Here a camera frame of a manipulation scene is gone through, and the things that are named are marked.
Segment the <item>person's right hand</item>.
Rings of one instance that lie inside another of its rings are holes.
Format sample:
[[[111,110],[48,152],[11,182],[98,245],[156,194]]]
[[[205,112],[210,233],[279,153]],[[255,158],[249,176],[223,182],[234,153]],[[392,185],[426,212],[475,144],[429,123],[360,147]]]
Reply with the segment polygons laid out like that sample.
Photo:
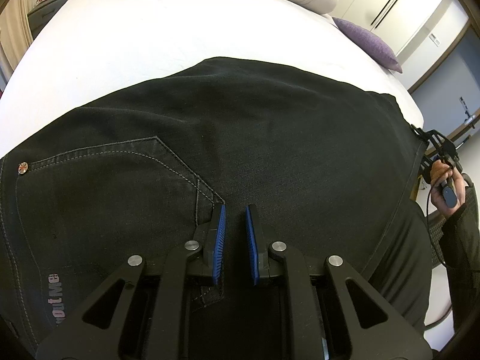
[[[433,163],[430,171],[430,178],[431,203],[446,219],[449,219],[465,203],[465,180],[455,167],[450,168],[448,164],[443,163],[441,160],[437,160]],[[457,203],[452,208],[447,206],[440,189],[441,184],[448,178],[451,178],[452,180],[453,190],[457,197]]]

